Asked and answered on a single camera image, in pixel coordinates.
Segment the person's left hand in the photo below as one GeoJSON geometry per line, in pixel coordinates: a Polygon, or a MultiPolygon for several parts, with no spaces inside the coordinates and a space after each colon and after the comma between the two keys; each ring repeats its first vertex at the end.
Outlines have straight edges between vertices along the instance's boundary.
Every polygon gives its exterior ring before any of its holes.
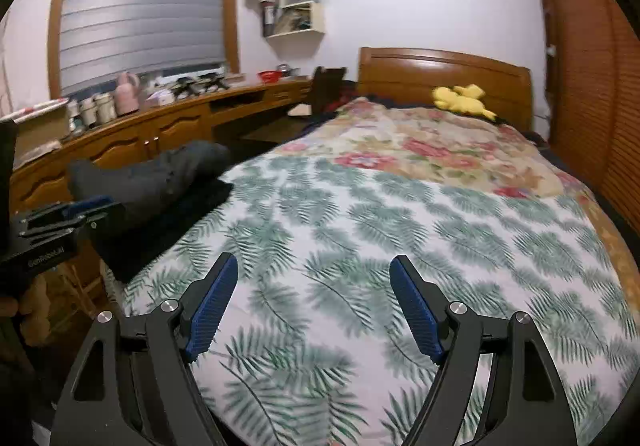
{"type": "Polygon", "coordinates": [[[2,317],[23,317],[20,323],[21,333],[29,346],[41,345],[50,334],[49,310],[51,301],[47,295],[47,281],[43,274],[35,276],[21,301],[2,298],[0,313],[2,317]]]}

